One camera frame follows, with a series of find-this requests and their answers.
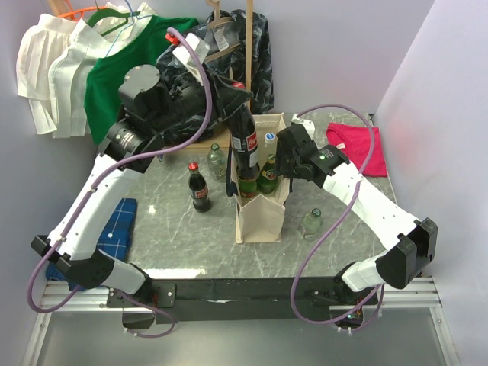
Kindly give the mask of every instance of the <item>dark camouflage jacket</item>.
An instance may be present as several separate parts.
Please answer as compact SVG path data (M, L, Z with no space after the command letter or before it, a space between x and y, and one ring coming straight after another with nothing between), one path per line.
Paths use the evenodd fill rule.
M221 17L232 17L233 23L224 25L224 37L230 46L241 43L239 49L210 61L207 66L222 76L229 76L232 67L233 79L245 83L246 81L246 11L235 10L230 14L221 11ZM194 27L190 32L210 44L210 52L218 52L217 43L212 31L207 32L207 25L214 19L214 13L208 19ZM269 41L268 19L258 13L253 16L253 48L252 48L252 92L251 101L253 114L264 114L274 107L273 72L271 67L271 44ZM161 72L161 78L171 91L178 81L188 77L186 69L175 59L172 51L175 46L169 47L158 59L157 68ZM203 114L194 116L190 120L182 122L165 132L165 141L168 144L182 143L190 138L203 121ZM217 124L211 121L209 127L200 140L207 140L213 136L213 129Z

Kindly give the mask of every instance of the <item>coca-cola bottle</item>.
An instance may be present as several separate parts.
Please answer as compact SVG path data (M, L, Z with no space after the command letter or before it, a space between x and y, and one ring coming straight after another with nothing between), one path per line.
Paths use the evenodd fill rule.
M198 212L207 212L212 207L212 203L208 198L208 187L205 178L198 171L196 162L191 162L188 168L191 173L188 184L190 185L190 195L193 198L193 206Z
M237 175L243 181L253 181L259 177L258 137L256 124L245 104L230 118L229 126L232 151L236 157Z

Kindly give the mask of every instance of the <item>black metal bar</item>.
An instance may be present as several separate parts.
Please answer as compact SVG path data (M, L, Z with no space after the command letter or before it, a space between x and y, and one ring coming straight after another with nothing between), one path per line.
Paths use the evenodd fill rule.
M293 278L153 280L154 288L160 287L159 307L179 321L293 319L296 316L290 305L292 283ZM355 305L370 291L368 288L344 294L334 277L301 278L296 300L305 317L326 320L330 319L330 306ZM167 299L173 297L174 305L168 308ZM377 297L367 304L377 304ZM109 297L107 306L133 307L117 296ZM156 323L165 324L168 320L158 315Z

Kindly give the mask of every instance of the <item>lavender wall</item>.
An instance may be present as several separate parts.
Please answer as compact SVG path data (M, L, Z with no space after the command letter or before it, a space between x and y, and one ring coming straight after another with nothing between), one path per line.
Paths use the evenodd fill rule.
M205 0L146 2L163 17L205 19L211 11ZM71 3L87 6L86 0ZM136 8L141 1L130 3ZM270 24L275 110L296 112L338 102L375 112L432 3L254 0L255 11ZM246 0L222 0L221 8L246 8Z
M436 2L375 119L398 201L438 224L429 271L465 365L488 357L486 14L486 2Z
M53 140L35 135L27 101L18 97L15 60L24 32L46 9L40 2L4 2L0 14L0 355L16 365L24 355L36 314L25 289L39 256L34 235L48 233L64 216L91 168L90 138ZM36 286L36 298L45 280Z

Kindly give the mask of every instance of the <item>white hanging garment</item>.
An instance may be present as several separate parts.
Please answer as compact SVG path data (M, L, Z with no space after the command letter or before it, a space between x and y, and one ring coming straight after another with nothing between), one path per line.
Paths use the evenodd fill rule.
M142 3L140 17L156 14ZM150 18L136 21L117 38L112 50L116 53L132 42L149 23ZM86 81L99 58L105 57L119 30L102 37L84 21L79 21L70 35L65 52L51 65L48 72L51 108L57 131L53 137L83 136L87 124L85 113Z
M42 14L39 24L22 37L17 58L17 88L21 97L29 98L29 106L38 134L56 130L51 118L47 71L68 46L74 21Z

